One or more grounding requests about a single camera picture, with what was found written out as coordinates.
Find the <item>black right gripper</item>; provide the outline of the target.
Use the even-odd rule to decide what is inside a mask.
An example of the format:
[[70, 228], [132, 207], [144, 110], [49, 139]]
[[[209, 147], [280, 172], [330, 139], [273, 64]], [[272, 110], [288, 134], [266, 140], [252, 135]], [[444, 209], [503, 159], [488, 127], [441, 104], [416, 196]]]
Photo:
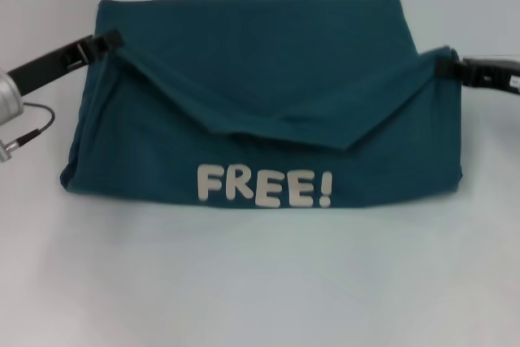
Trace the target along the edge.
[[461, 62], [438, 58], [436, 76], [462, 78], [466, 87], [519, 94], [519, 61], [510, 59], [463, 59]]

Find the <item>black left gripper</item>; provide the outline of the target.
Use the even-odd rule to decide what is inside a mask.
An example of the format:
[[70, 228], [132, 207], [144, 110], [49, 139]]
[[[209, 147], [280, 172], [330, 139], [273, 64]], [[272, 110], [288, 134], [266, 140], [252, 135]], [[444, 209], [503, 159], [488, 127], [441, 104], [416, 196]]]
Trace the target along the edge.
[[68, 46], [26, 63], [7, 74], [20, 93], [31, 93], [66, 74], [91, 63], [124, 45], [117, 29], [98, 36], [87, 36]]

